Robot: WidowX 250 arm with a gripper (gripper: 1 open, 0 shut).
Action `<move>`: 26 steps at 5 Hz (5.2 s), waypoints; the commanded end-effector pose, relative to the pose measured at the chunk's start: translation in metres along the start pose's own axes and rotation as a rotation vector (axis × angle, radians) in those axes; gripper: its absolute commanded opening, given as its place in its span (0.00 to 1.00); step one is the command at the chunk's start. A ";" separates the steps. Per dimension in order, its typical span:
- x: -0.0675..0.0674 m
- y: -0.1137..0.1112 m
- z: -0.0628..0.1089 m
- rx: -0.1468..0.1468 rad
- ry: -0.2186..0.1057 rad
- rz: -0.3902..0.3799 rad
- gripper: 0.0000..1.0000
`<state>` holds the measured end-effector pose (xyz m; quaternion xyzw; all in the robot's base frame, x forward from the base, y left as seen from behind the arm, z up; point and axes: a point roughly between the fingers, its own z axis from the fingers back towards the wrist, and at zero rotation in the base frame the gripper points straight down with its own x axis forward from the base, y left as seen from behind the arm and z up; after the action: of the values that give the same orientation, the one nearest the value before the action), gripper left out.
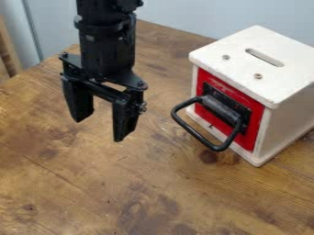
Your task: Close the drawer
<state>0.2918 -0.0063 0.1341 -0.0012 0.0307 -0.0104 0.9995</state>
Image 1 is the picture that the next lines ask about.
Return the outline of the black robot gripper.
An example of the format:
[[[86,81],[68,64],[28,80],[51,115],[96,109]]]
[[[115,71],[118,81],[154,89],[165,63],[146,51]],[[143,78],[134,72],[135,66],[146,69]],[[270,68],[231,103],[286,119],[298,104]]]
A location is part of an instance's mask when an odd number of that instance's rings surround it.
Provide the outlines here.
[[[80,13],[75,16],[82,54],[63,54],[62,77],[70,115],[82,122],[94,114],[94,95],[112,102],[114,141],[135,130],[147,110],[146,81],[132,72],[136,48],[136,15]]]

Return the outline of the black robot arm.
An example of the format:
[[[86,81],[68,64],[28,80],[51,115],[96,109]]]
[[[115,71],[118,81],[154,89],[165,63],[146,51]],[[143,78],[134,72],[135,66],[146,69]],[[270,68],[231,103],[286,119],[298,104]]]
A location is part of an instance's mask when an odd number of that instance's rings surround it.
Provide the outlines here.
[[[70,114],[80,122],[94,114],[94,98],[112,103],[116,142],[135,130],[146,111],[147,82],[132,72],[136,48],[136,9],[143,0],[76,0],[79,55],[62,53],[60,73]]]

